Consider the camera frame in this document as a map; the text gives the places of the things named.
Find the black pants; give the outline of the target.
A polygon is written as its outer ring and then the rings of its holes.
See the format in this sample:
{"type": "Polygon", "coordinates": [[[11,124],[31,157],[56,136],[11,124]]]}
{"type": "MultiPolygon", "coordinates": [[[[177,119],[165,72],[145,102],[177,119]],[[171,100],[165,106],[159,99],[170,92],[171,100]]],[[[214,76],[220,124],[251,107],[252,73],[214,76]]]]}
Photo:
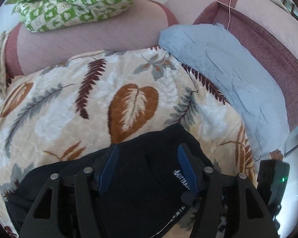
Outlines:
{"type": "Polygon", "coordinates": [[[216,235],[222,202],[236,180],[213,168],[188,131],[174,124],[113,144],[119,161],[103,195],[94,187],[93,164],[108,147],[30,171],[6,202],[20,237],[162,237],[193,207],[194,230],[216,235]],[[182,143],[205,165],[198,195],[191,193],[178,160],[182,143]]]}

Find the black device green light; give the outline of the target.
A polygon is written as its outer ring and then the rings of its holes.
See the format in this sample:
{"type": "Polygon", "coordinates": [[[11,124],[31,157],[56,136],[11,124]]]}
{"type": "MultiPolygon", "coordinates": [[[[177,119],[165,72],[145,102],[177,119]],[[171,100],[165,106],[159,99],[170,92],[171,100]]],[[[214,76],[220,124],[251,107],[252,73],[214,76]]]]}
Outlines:
{"type": "Polygon", "coordinates": [[[283,161],[261,161],[257,177],[257,191],[266,206],[281,205],[290,172],[290,165],[283,161]]]}

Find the leaf pattern plush blanket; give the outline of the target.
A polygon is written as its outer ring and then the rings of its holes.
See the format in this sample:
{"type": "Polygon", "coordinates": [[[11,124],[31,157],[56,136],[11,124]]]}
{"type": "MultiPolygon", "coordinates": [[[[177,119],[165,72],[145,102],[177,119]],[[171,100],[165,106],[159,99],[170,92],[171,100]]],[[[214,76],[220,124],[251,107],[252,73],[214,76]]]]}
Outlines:
{"type": "Polygon", "coordinates": [[[36,167],[81,158],[180,123],[223,174],[257,175],[241,117],[197,70],[154,47],[86,53],[12,80],[0,101],[0,224],[5,203],[36,167]]]}

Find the light blue pillow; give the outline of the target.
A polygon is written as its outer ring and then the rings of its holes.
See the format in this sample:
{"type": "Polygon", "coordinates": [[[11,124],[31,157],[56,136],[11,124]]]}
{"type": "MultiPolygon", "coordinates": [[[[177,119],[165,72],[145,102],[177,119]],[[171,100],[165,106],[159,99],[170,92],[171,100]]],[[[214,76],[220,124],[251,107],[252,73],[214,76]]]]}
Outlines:
{"type": "Polygon", "coordinates": [[[287,139],[285,98],[270,73],[222,24],[173,25],[159,46],[210,80],[238,112],[255,161],[287,139]]]}

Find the pink quilted headboard cushion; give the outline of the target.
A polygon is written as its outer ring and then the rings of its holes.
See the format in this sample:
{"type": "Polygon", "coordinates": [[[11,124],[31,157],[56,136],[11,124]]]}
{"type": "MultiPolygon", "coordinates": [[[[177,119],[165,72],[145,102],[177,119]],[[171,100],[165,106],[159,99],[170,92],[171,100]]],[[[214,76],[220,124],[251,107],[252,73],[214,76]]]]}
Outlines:
{"type": "Polygon", "coordinates": [[[28,75],[88,52],[133,51],[157,45],[159,33],[177,24],[163,4],[136,0],[118,16],[43,33],[32,33],[19,23],[6,42],[6,69],[10,77],[28,75]]]}

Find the pink quilted side cushion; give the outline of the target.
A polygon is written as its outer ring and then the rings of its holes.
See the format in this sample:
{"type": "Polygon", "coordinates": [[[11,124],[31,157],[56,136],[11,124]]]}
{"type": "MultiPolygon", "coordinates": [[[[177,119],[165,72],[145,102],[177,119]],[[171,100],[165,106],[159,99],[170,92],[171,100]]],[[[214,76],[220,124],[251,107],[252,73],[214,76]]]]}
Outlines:
{"type": "Polygon", "coordinates": [[[298,126],[298,22],[270,0],[168,0],[179,24],[227,26],[281,88],[290,130],[298,126]]]}

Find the green white patterned quilt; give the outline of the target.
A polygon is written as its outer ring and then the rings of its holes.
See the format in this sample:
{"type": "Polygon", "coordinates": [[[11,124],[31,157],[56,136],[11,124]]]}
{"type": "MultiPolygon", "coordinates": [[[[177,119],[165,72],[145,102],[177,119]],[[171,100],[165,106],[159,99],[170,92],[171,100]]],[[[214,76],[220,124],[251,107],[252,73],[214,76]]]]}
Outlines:
{"type": "Polygon", "coordinates": [[[27,30],[41,33],[118,16],[134,0],[7,0],[27,30]]]}

